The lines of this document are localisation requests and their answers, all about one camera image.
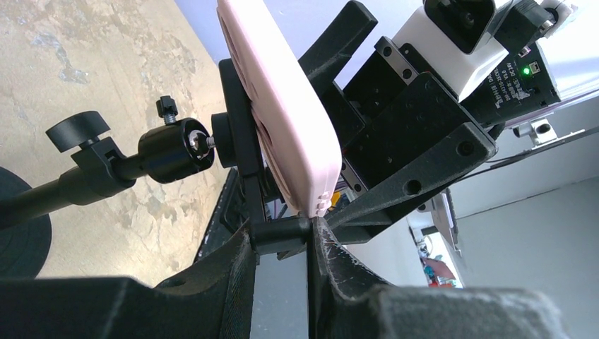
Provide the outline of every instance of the red object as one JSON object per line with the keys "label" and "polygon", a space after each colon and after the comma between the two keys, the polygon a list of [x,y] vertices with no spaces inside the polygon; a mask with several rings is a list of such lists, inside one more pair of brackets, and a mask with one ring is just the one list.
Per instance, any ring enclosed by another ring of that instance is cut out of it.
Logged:
{"label": "red object", "polygon": [[432,258],[422,258],[422,261],[424,261],[425,265],[432,268],[435,276],[446,279],[456,279],[456,276],[443,261],[434,260]]}
{"label": "red object", "polygon": [[452,284],[439,285],[438,282],[434,281],[429,284],[429,287],[441,287],[441,288],[454,288]]}

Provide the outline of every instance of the white wall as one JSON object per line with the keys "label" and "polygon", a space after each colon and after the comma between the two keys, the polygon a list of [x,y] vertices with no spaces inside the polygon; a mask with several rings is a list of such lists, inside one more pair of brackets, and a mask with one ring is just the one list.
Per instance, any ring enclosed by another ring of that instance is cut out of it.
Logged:
{"label": "white wall", "polygon": [[[549,117],[558,136],[599,126],[599,97]],[[465,180],[451,187],[459,218],[541,194],[599,175],[599,134],[548,150],[522,162]],[[529,137],[505,131],[497,141],[497,159],[530,149]],[[483,165],[478,170],[488,168]]]}
{"label": "white wall", "polygon": [[597,338],[599,177],[459,220],[467,287],[547,294],[573,338]]}
{"label": "white wall", "polygon": [[347,248],[364,265],[394,285],[428,286],[406,219],[399,220],[366,244]]}

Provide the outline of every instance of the silver bracket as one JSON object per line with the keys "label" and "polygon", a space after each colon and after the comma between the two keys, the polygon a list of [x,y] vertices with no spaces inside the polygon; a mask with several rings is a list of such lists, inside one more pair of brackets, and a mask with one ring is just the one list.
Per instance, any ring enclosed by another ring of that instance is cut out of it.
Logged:
{"label": "silver bracket", "polygon": [[418,209],[421,213],[431,213],[433,225],[437,228],[445,241],[453,247],[453,250],[462,256],[458,248],[458,228],[456,227],[456,216],[451,205],[451,192],[444,189],[441,193],[423,203]]}
{"label": "silver bracket", "polygon": [[387,61],[387,64],[403,79],[406,85],[410,85],[418,76],[416,70],[405,60],[399,52],[399,48],[388,38],[381,39],[374,45],[375,50]]}
{"label": "silver bracket", "polygon": [[517,137],[530,136],[535,146],[545,145],[557,140],[557,133],[547,119],[525,122],[514,128],[514,134]]}
{"label": "silver bracket", "polygon": [[341,176],[343,177],[345,182],[347,182],[348,185],[350,185],[351,189],[356,195],[356,198],[368,191],[368,188],[364,185],[364,182],[358,177],[352,165],[350,165],[350,163],[345,159],[343,159],[343,165],[341,166]]}

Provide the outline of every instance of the black bolt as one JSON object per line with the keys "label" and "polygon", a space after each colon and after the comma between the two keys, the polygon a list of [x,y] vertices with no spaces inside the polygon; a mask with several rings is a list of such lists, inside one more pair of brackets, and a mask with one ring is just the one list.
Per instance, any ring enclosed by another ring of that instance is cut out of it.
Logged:
{"label": "black bolt", "polygon": [[548,131],[551,131],[551,125],[543,124],[543,125],[537,127],[537,129],[535,131],[537,132],[537,134],[545,134]]}
{"label": "black bolt", "polygon": [[165,120],[165,124],[173,124],[177,121],[175,118],[179,114],[177,104],[169,95],[160,97],[156,102],[156,109],[158,116]]}
{"label": "black bolt", "polygon": [[468,157],[474,153],[474,145],[470,141],[463,141],[458,145],[458,154]]}
{"label": "black bolt", "polygon": [[412,71],[411,71],[411,70],[409,70],[409,69],[404,69],[404,70],[403,70],[403,73],[401,74],[401,76],[402,76],[404,79],[406,79],[406,80],[407,80],[407,79],[409,79],[409,78],[412,78]]}
{"label": "black bolt", "polygon": [[471,13],[469,13],[469,12],[462,13],[461,20],[462,20],[462,24],[464,25],[464,27],[466,27],[468,29],[474,27],[474,16]]}

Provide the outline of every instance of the black knob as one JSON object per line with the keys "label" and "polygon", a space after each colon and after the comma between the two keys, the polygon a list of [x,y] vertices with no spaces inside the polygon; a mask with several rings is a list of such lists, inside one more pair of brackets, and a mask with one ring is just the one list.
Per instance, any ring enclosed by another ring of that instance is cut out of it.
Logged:
{"label": "black knob", "polygon": [[110,131],[106,121],[100,113],[87,111],[75,114],[60,121],[46,131],[50,141],[58,148],[60,153],[66,152],[75,146],[82,148],[98,141],[98,136]]}
{"label": "black knob", "polygon": [[174,99],[169,95],[160,97],[160,100],[156,102],[156,109],[158,110],[158,116],[165,120],[166,125],[177,121],[175,118],[179,114],[177,104],[175,104]]}
{"label": "black knob", "polygon": [[213,114],[211,120],[212,134],[214,136],[213,142],[218,149],[220,164],[224,168],[237,166],[229,115],[227,113]]}

